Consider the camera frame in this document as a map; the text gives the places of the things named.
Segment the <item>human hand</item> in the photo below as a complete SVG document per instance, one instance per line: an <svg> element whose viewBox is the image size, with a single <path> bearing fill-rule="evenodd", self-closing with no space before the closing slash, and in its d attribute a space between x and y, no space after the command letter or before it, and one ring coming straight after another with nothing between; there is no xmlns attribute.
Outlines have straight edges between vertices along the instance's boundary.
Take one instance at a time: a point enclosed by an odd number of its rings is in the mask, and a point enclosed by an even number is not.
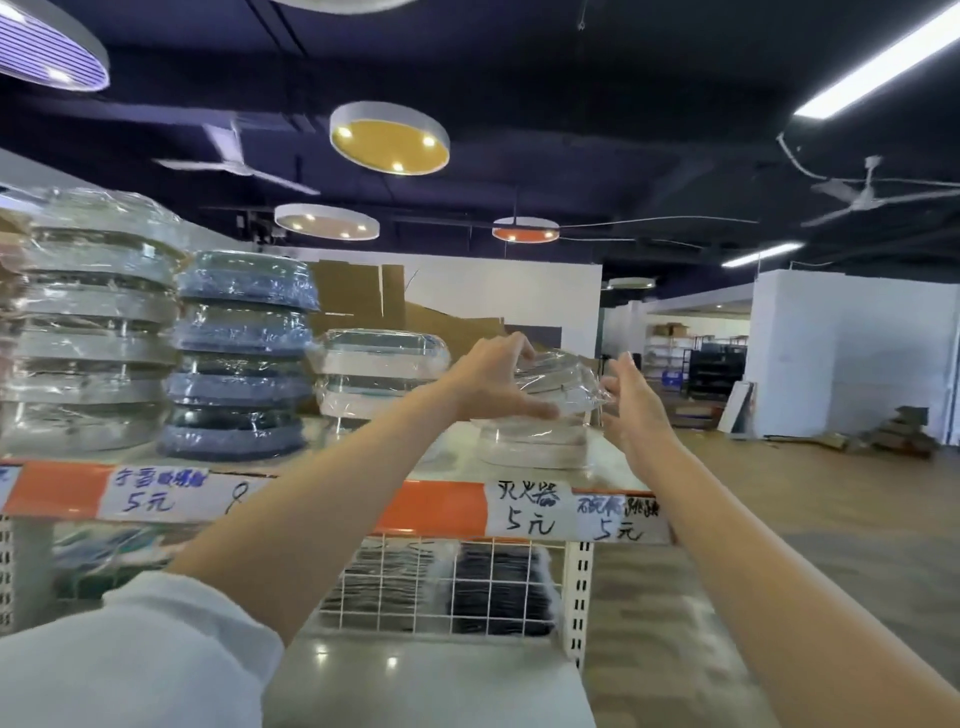
<svg viewBox="0 0 960 728"><path fill-rule="evenodd" d="M650 478L650 463L676 435L654 392L629 353L611 361L616 376L603 377L604 388L616 397L619 417L604 413L604 435L627 456L630 470L640 480Z"/></svg>
<svg viewBox="0 0 960 728"><path fill-rule="evenodd" d="M457 420L514 415L553 419L560 415L557 405L524 394L514 383L517 361L535 355L527 337L519 332L481 339L437 381L437 386L456 402Z"/></svg>

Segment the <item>round ceiling light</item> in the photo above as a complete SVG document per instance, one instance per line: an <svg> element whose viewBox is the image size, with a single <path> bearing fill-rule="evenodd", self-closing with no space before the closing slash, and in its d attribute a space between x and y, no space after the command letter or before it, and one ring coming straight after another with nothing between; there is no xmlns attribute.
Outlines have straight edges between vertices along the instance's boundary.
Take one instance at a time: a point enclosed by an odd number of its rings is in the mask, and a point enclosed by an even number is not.
<svg viewBox="0 0 960 728"><path fill-rule="evenodd" d="M47 0L0 0L0 73L67 91L110 84L103 44Z"/></svg>
<svg viewBox="0 0 960 728"><path fill-rule="evenodd" d="M329 12L334 15L360 15L365 12L383 12L414 0L276 0L283 5L307 11Z"/></svg>
<svg viewBox="0 0 960 728"><path fill-rule="evenodd" d="M388 175L428 175L450 161L450 137L436 119L382 101L336 109L330 143L350 161Z"/></svg>
<svg viewBox="0 0 960 728"><path fill-rule="evenodd" d="M496 225L493 237L508 243L551 243L560 237L560 226L542 217L501 217L494 220L493 224ZM511 228L511 225L522 225L524 228Z"/></svg>
<svg viewBox="0 0 960 728"><path fill-rule="evenodd" d="M327 205L281 205L274 221L288 231L327 240L374 240L380 234L380 223L370 215Z"/></svg>

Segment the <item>white shirt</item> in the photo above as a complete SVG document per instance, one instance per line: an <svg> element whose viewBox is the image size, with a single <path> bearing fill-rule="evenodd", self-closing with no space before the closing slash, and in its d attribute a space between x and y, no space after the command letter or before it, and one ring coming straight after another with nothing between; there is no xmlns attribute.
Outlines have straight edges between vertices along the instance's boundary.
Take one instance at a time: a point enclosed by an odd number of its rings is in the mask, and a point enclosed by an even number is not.
<svg viewBox="0 0 960 728"><path fill-rule="evenodd" d="M148 571L103 609L0 639L0 722L253 728L282 654L276 632L217 590Z"/></svg>

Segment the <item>handwritten label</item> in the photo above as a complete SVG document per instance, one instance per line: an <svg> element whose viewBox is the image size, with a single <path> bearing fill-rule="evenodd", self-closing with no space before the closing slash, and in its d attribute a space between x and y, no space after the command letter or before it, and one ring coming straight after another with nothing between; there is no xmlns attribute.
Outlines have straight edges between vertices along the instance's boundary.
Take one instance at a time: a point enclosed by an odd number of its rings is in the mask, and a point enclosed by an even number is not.
<svg viewBox="0 0 960 728"><path fill-rule="evenodd" d="M109 521L213 521L270 480L207 468L119 466L110 474L97 516Z"/></svg>
<svg viewBox="0 0 960 728"><path fill-rule="evenodd" d="M7 505L7 498L10 497L10 492L16 485L16 479L20 477L22 470L22 465L0 465L0 512Z"/></svg>
<svg viewBox="0 0 960 728"><path fill-rule="evenodd" d="M626 496L577 494L577 539L615 541L623 522Z"/></svg>
<svg viewBox="0 0 960 728"><path fill-rule="evenodd" d="M670 526L653 497L625 496L616 540L624 544L669 544Z"/></svg>
<svg viewBox="0 0 960 728"><path fill-rule="evenodd" d="M570 486L553 480L492 480L484 484L488 536L565 541L575 530Z"/></svg>

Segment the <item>stack of blue containers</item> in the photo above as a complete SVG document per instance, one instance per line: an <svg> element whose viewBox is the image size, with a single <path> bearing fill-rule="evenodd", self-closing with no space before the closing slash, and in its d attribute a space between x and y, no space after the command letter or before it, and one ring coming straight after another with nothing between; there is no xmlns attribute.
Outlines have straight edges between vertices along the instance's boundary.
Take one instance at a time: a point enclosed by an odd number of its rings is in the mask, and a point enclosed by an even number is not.
<svg viewBox="0 0 960 728"><path fill-rule="evenodd" d="M160 451L197 460L259 460L304 445L297 404L312 393L303 367L307 313L320 310L305 263L278 255L198 254L177 276L182 352L165 390L174 405Z"/></svg>

